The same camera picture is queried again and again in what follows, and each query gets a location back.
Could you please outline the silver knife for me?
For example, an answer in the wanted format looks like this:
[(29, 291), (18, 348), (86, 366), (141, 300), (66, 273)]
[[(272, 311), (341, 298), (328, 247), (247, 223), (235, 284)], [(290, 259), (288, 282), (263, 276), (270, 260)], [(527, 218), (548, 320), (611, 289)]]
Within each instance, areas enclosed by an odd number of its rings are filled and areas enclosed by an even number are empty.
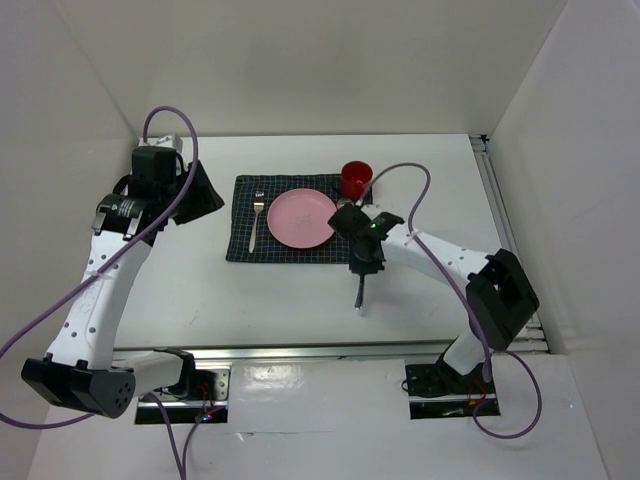
[(360, 274), (358, 276), (358, 287), (356, 292), (356, 298), (354, 302), (354, 309), (358, 315), (364, 316), (364, 297), (365, 297), (365, 275)]

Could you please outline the silver spoon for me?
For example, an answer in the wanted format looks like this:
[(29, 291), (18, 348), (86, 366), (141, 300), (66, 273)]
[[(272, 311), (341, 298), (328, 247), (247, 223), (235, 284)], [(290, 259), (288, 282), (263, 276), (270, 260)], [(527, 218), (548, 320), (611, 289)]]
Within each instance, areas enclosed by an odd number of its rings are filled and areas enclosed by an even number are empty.
[(341, 209), (345, 206), (352, 206), (353, 205), (353, 201), (348, 199), (348, 198), (341, 198), (337, 203), (336, 203), (336, 207), (337, 209)]

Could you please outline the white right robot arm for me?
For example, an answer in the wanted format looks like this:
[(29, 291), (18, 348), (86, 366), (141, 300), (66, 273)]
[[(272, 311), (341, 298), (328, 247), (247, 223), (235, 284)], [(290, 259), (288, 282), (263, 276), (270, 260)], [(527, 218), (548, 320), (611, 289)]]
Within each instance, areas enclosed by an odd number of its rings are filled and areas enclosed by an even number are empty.
[(353, 205), (338, 209), (328, 224), (349, 244), (352, 273), (376, 274), (387, 262), (395, 262), (453, 289), (468, 327), (437, 362), (436, 379), (448, 392), (460, 391), (477, 367), (490, 380), (491, 354), (507, 350), (539, 308), (520, 261), (508, 250), (469, 250), (414, 230), (397, 215), (380, 212), (370, 217)]

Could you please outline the pink plate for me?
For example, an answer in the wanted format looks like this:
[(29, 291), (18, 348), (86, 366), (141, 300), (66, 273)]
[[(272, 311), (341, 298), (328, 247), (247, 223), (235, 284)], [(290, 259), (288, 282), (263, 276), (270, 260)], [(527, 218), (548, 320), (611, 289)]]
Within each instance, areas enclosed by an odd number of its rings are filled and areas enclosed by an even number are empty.
[(267, 226), (281, 244), (311, 249), (327, 242), (334, 230), (328, 224), (336, 204), (320, 191), (298, 188), (279, 195), (267, 212)]

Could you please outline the silver fork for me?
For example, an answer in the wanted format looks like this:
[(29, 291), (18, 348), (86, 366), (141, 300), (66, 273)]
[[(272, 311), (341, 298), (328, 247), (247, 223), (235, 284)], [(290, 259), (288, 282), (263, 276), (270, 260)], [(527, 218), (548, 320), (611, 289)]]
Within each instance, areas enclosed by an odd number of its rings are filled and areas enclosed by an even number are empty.
[(256, 247), (258, 221), (259, 221), (259, 217), (260, 217), (261, 213), (263, 212), (264, 206), (265, 206), (264, 197), (265, 197), (265, 194), (264, 194), (263, 191), (256, 191), (255, 192), (254, 199), (253, 199), (254, 218), (253, 218), (253, 225), (252, 225), (250, 238), (249, 238), (249, 245), (248, 245), (248, 252), (250, 254), (254, 253), (255, 247)]

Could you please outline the red mug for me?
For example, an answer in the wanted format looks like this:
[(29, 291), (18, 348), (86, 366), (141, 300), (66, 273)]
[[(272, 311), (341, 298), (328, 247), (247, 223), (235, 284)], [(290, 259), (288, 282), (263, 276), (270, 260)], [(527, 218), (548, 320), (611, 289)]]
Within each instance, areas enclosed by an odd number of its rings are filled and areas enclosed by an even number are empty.
[(340, 193), (352, 201), (358, 200), (373, 178), (373, 169), (365, 162), (346, 163), (340, 172)]

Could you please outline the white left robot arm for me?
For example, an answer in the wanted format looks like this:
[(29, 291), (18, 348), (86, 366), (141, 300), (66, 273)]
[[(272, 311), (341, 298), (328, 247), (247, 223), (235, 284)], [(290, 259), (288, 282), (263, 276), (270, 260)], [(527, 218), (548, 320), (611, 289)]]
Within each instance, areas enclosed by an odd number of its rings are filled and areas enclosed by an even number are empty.
[(158, 348), (130, 360), (114, 357), (116, 333), (135, 278), (159, 232), (221, 209), (201, 165), (185, 163), (182, 140), (166, 135), (132, 152), (129, 174), (97, 205), (83, 279), (60, 332), (21, 377), (49, 404), (108, 418), (132, 400), (165, 390), (176, 399), (196, 390), (192, 354)]

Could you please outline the dark checked cloth napkin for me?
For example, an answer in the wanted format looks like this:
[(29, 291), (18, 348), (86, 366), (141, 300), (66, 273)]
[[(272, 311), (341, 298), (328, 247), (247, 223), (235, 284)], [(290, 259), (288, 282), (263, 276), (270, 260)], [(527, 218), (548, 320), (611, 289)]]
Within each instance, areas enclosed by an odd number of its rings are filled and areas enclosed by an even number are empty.
[(346, 264), (349, 261), (349, 245), (341, 237), (334, 235), (324, 244), (311, 249), (294, 249), (278, 242), (270, 233), (266, 214), (261, 213), (258, 221), (256, 247), (253, 254), (248, 252), (249, 238), (253, 225), (253, 199), (256, 191), (265, 194), (265, 206), (282, 193), (310, 188), (327, 195), (331, 200), (340, 199), (340, 175), (240, 175), (235, 180), (231, 206), (231, 234), (226, 252), (226, 260), (236, 263), (263, 264)]

